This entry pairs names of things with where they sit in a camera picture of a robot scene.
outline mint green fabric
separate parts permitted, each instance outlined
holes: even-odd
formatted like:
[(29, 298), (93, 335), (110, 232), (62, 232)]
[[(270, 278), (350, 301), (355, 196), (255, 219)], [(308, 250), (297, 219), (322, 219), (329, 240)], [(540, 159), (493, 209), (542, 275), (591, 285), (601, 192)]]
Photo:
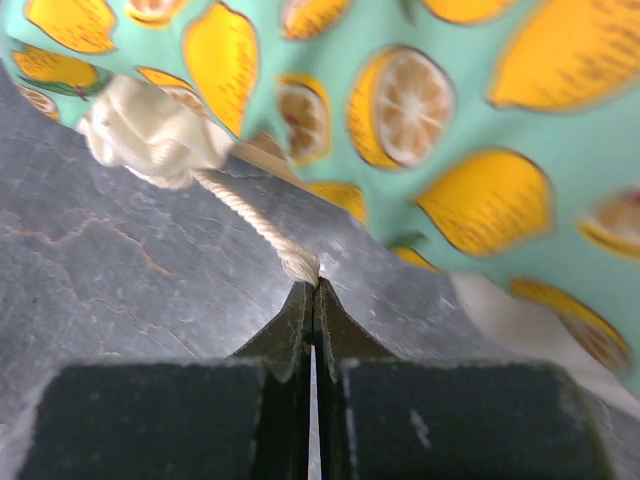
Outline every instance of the mint green fabric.
[[(582, 322), (619, 350), (604, 361), (640, 392), (640, 220), (633, 233), (584, 223), (640, 180), (640, 13), (474, 2), (181, 0), (136, 20), (144, 1), (3, 0), (0, 48), (15, 82), (72, 128), (118, 73), (191, 91), (238, 139), (270, 133), (377, 241)], [(52, 80), (42, 64), (55, 62), (32, 47), (93, 66), (95, 79)], [(637, 198), (625, 201), (640, 219)]]

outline yellow lemon print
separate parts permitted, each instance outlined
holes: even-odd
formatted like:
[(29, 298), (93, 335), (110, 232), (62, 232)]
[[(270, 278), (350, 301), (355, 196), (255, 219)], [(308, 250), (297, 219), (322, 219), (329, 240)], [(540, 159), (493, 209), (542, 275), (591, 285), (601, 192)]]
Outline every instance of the yellow lemon print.
[(31, 88), (27, 88), (22, 85), (16, 86), (22, 96), (26, 98), (31, 105), (36, 107), (39, 112), (44, 113), (47, 117), (55, 120), (56, 122), (60, 121), (60, 112), (53, 100), (40, 92), (32, 90)]
[(453, 105), (453, 88), (422, 52), (393, 47), (379, 52), (356, 80), (347, 128), (362, 159), (399, 169), (425, 163)]
[(109, 53), (116, 17), (106, 0), (29, 0), (27, 20), (78, 53)]
[(551, 231), (551, 185), (509, 150), (473, 153), (416, 199), (455, 248), (486, 257)]
[(30, 45), (25, 46), (24, 52), (12, 52), (12, 56), (24, 82), (61, 95), (86, 100), (102, 91), (109, 81), (100, 80), (93, 65)]
[(432, 272), (439, 272), (440, 270), (427, 262), (422, 256), (414, 249), (409, 247), (395, 247), (391, 251), (401, 260), (404, 260), (411, 265), (431, 270)]
[(534, 300), (558, 313), (571, 336), (589, 355), (617, 374), (631, 370), (631, 349), (600, 315), (567, 293), (550, 285), (518, 278), (511, 282), (514, 295)]
[(308, 183), (310, 192), (324, 198), (337, 207), (353, 215), (360, 223), (367, 222), (367, 207), (362, 191), (355, 185), (346, 183)]
[(329, 98), (317, 80), (308, 75), (281, 77), (278, 108), (290, 128), (288, 153), (296, 167), (327, 154), (331, 142)]
[(578, 228), (598, 247), (640, 260), (640, 190), (629, 189), (599, 205)]
[(176, 102), (189, 108), (201, 117), (208, 117), (204, 104), (200, 101), (191, 85), (170, 73), (150, 67), (137, 67), (136, 71), (145, 80), (160, 87)]
[(500, 60), (489, 101), (566, 111), (611, 96), (637, 76), (639, 25), (631, 1), (542, 2)]
[(166, 28), (188, 0), (127, 0), (124, 11), (145, 28)]
[(516, 0), (423, 0), (427, 8), (446, 22), (474, 24), (502, 14)]
[(215, 2), (184, 36), (187, 68), (205, 103), (234, 135), (242, 122), (258, 77), (258, 44), (253, 25), (242, 14)]
[(282, 7), (284, 36), (308, 40), (333, 26), (353, 0), (285, 0)]

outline gray slate surface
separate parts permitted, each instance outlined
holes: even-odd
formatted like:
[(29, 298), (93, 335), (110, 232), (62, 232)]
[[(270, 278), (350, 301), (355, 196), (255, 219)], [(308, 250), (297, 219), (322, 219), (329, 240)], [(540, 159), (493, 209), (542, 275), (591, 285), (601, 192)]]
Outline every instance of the gray slate surface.
[[(505, 355), (443, 278), (402, 264), (343, 212), (237, 161), (221, 176), (319, 253), (346, 308), (396, 353)], [(211, 194), (160, 191), (99, 166), (0, 73), (0, 449), (22, 396), (52, 365), (225, 356), (289, 287), (268, 245)], [(640, 423), (594, 406), (620, 478), (636, 479)], [(317, 452), (311, 470), (319, 478)]]

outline crack in stone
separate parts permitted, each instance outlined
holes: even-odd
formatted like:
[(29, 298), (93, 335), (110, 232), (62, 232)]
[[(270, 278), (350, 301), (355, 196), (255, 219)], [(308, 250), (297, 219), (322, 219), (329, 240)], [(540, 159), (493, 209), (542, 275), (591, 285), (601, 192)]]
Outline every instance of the crack in stone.
[(53, 219), (54, 220), (59, 220), (59, 219), (62, 219), (64, 217), (66, 217), (67, 215), (71, 215), (73, 213), (80, 213), (80, 214), (88, 216), (89, 218), (90, 217), (94, 217), (95, 218), (95, 216), (91, 212), (89, 212), (89, 210), (87, 210), (86, 208), (73, 207), (73, 208), (69, 208), (68, 210), (65, 210), (64, 212), (60, 212), (60, 213), (54, 215)]
[(265, 179), (269, 179), (272, 178), (273, 175), (270, 175), (268, 173), (260, 175), (260, 174), (247, 174), (247, 173), (235, 173), (235, 172), (231, 172), (231, 171), (224, 171), (224, 172), (220, 172), (222, 173), (224, 176), (229, 177), (233, 180), (265, 180)]
[(71, 241), (71, 240), (73, 240), (75, 238), (81, 237), (82, 235), (84, 235), (86, 233), (86, 231), (87, 231), (87, 229), (89, 227), (94, 226), (94, 225), (107, 227), (109, 229), (112, 229), (112, 230), (118, 232), (118, 234), (120, 234), (127, 241), (133, 242), (135, 244), (136, 248), (138, 249), (138, 251), (142, 255), (142, 258), (145, 259), (145, 261), (147, 262), (148, 265), (151, 266), (151, 268), (153, 268), (154, 270), (160, 272), (162, 275), (165, 275), (167, 277), (173, 277), (174, 276), (173, 272), (170, 272), (169, 270), (164, 268), (162, 265), (160, 265), (147, 252), (145, 246), (141, 242), (139, 242), (138, 240), (136, 240), (132, 236), (128, 235), (120, 227), (114, 225), (109, 220), (99, 219), (99, 218), (97, 218), (97, 217), (95, 217), (93, 215), (89, 216), (89, 218), (87, 218), (84, 222), (82, 222), (82, 224), (80, 224), (80, 226), (78, 228), (76, 228), (75, 230), (67, 232), (65, 235), (63, 235), (62, 237), (60, 237), (57, 240), (52, 238), (52, 237), (50, 237), (45, 232), (38, 231), (38, 230), (26, 230), (26, 229), (23, 229), (23, 228), (13, 228), (13, 229), (10, 229), (6, 233), (0, 234), (0, 240), (3, 240), (5, 238), (10, 238), (12, 236), (22, 236), (22, 237), (33, 236), (33, 237), (36, 237), (36, 238), (44, 239), (44, 241), (46, 243), (50, 244), (50, 245), (64, 245), (65, 243), (68, 243), (69, 241)]
[(193, 350), (191, 350), (191, 348), (189, 348), (183, 340), (181, 340), (175, 333), (173, 333), (171, 330), (169, 330), (167, 327), (164, 327), (162, 325), (156, 325), (156, 324), (149, 324), (147, 326), (146, 329), (139, 329), (136, 328), (134, 325), (132, 325), (133, 329), (138, 332), (140, 335), (145, 335), (147, 337), (149, 337), (149, 339), (155, 343), (156, 345), (162, 347), (163, 349), (166, 348), (166, 345), (163, 344), (162, 342), (159, 342), (158, 340), (156, 340), (153, 335), (151, 335), (148, 331), (148, 329), (153, 328), (155, 330), (162, 330), (164, 332), (166, 332), (169, 337), (171, 337), (178, 345), (180, 345), (189, 355), (191, 355), (193, 358), (200, 358), (200, 356), (198, 354), (196, 354)]
[(625, 452), (625, 454), (626, 453), (630, 454), (630, 456), (634, 459), (640, 458), (640, 452), (638, 451), (638, 449), (632, 448), (630, 445), (627, 444), (627, 442), (625, 442), (624, 440), (622, 440), (616, 435), (616, 429), (613, 426), (613, 421), (611, 420), (611, 411), (609, 410), (609, 406), (606, 405), (599, 398), (597, 399), (597, 401), (600, 404), (600, 407), (602, 410), (602, 424), (607, 430), (609, 439), (614, 441), (618, 445), (620, 450)]

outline lemon half print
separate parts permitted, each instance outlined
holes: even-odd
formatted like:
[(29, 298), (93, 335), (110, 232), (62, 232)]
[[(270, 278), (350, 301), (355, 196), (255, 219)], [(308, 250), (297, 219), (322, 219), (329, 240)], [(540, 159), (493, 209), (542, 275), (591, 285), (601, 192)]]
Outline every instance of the lemon half print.
[(459, 24), (487, 22), (504, 13), (516, 0), (423, 0), (444, 21)]
[(525, 278), (513, 280), (510, 291), (554, 310), (580, 346), (611, 372), (624, 376), (631, 371), (631, 349), (620, 333), (588, 306), (558, 288)]
[(637, 2), (541, 2), (499, 60), (489, 102), (563, 112), (611, 97), (637, 78), (639, 25)]
[(416, 203), (467, 255), (496, 255), (553, 227), (549, 180), (510, 150), (481, 150), (463, 158)]
[(285, 38), (309, 40), (337, 23), (353, 0), (284, 0), (282, 28)]
[(241, 13), (215, 2), (184, 34), (187, 69), (205, 103), (236, 137), (258, 78), (255, 29)]
[(201, 117), (208, 117), (207, 110), (193, 91), (193, 87), (181, 78), (150, 67), (137, 67), (136, 70), (145, 80), (161, 88), (179, 104)]
[(640, 188), (628, 189), (578, 222), (582, 235), (616, 255), (640, 260)]
[(324, 157), (331, 143), (329, 99), (315, 79), (307, 75), (278, 80), (278, 108), (289, 126), (288, 154), (297, 167)]
[(320, 198), (346, 210), (360, 223), (367, 223), (367, 207), (362, 191), (348, 183), (307, 183), (307, 188)]
[(26, 98), (31, 105), (33, 105), (40, 113), (44, 113), (47, 117), (56, 122), (60, 121), (60, 112), (56, 103), (47, 97), (45, 94), (40, 93), (31, 88), (27, 88), (23, 85), (16, 85), (18, 90), (24, 98)]
[(425, 270), (431, 270), (432, 272), (439, 272), (440, 270), (434, 267), (431, 263), (427, 262), (418, 252), (409, 247), (394, 247), (391, 251), (401, 260), (404, 260), (416, 267), (424, 268)]
[(375, 55), (356, 79), (347, 128), (374, 167), (424, 164), (453, 109), (451, 82), (424, 53), (394, 47)]
[(23, 52), (12, 52), (12, 56), (22, 81), (60, 95), (86, 100), (101, 92), (109, 81), (109, 77), (100, 79), (93, 65), (31, 45), (25, 45)]
[(75, 52), (101, 54), (116, 49), (111, 40), (116, 16), (106, 0), (29, 0), (25, 16)]
[(145, 28), (166, 28), (188, 0), (127, 0), (127, 16)]

